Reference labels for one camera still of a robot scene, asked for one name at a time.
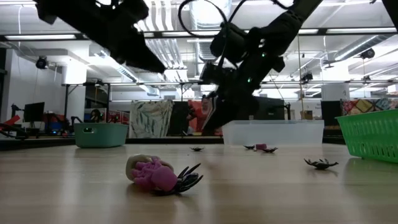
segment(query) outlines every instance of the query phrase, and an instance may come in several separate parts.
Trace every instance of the plastic spider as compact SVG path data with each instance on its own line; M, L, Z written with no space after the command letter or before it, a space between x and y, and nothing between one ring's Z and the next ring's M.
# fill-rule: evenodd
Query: plastic spider
M329 167L332 167L332 166L335 166L335 165L338 164L338 162L335 162L333 164L329 164L329 161L327 159L325 159L325 161L319 159L319 162L318 161L311 162L310 159L309 160L304 159L304 161L308 165L316 167L316 169L318 169L318 170L325 170L325 169L327 169Z
M254 149L256 146L244 146L246 149Z
M278 149L278 148L275 147L275 148L272 148L272 149L261 149L261 150L263 150L263 151L266 152L266 153L273 153L273 152L275 152L277 149Z
M192 150L194 150L195 152L199 152L202 149L204 149L204 147L191 147Z
M194 173L193 171L198 168L200 164L192 167L190 170L189 167L185 168L180 175L177 177L177 183L174 188L168 192L163 190L153 190L153 194L156 196L168 196L173 194L180 194L182 192L186 192L191 187L195 186L199 181L203 178L203 175L199 176L198 173Z

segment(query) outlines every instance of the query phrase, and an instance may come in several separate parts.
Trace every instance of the red object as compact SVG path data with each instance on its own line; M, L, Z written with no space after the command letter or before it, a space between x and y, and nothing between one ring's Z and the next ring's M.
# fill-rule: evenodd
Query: red object
M19 120L20 120L20 117L18 115L15 115L11 119L9 119L8 121L4 122L4 124L6 124L8 126L12 126Z
M267 144L256 144L256 149L258 150L267 149Z

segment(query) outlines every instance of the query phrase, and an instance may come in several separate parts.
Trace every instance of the computer monitor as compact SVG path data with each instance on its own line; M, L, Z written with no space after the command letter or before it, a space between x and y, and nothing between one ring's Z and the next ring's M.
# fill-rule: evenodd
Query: computer monitor
M25 122L43 121L43 114L44 114L44 102L25 105L24 121Z

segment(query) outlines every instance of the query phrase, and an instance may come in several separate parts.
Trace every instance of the green plastic basket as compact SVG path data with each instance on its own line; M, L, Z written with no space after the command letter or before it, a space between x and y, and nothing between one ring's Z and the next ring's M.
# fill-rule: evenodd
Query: green plastic basket
M337 118L352 156L398 162L398 110Z
M123 145L129 126L114 123L77 123L74 127L78 147L103 148Z

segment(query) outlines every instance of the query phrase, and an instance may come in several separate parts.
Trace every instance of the ceiling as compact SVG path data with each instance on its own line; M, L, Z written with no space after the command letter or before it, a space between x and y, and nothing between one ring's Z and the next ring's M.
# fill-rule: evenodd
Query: ceiling
M12 1L0 0L0 34L45 34L45 33L70 33L76 30L57 20L53 26L50 26L39 20L35 8L30 1L21 5L11 5ZM177 7L180 1L172 1L172 16L171 24L175 30L182 30L181 25L177 19ZM233 1L232 10L236 7L239 1ZM384 6L377 1L375 4L369 4L369 1L363 0L324 0L322 5L318 7L315 12L307 19L303 27L317 28L317 27L391 27L393 26ZM152 21L155 24L155 4L152 2ZM253 26L266 26L274 18L276 18L283 10L272 5L270 1L247 1L235 16L233 22L242 29L250 29ZM191 27L192 21L189 9L185 9L182 18L187 27ZM322 52L336 52L346 46L352 44L356 40L363 38L363 35L328 35L328 36L301 36L297 37L285 56L285 68L280 74L273 72L272 76L267 76L266 80L274 78L277 81L291 80L292 77L299 75L299 68L303 67L309 61L320 61L314 59ZM183 65L187 69L187 78L194 80L200 74L199 63L203 63L197 58L195 39L176 39L178 51L181 55ZM105 63L101 57L95 56L100 54L103 49L96 43L90 41L62 41L62 42L23 42L22 47L30 49L67 49L74 54L77 54L82 59L88 62L88 77L101 78L108 82L121 82L121 74L116 71L113 66ZM89 48L89 54L82 49ZM371 60L363 61L360 58L349 58L341 62L348 67L348 73L344 80L357 79L360 80L364 75L372 74L374 71L382 71L384 68L393 67L398 63L398 36L393 36L380 44L373 47L375 57ZM325 79L323 75L325 66L321 63L316 63L311 68L303 68L302 72L311 70L314 79ZM135 74L140 80L145 82L164 82L165 78L159 74L153 74L129 68L129 71ZM377 77L377 80L390 79L398 76L398 70L391 70L382 73ZM385 88L387 85L378 85L378 88ZM272 86L264 86L264 88L273 88ZM199 90L199 87L192 87L193 90ZM118 87L114 91L142 91L138 87Z

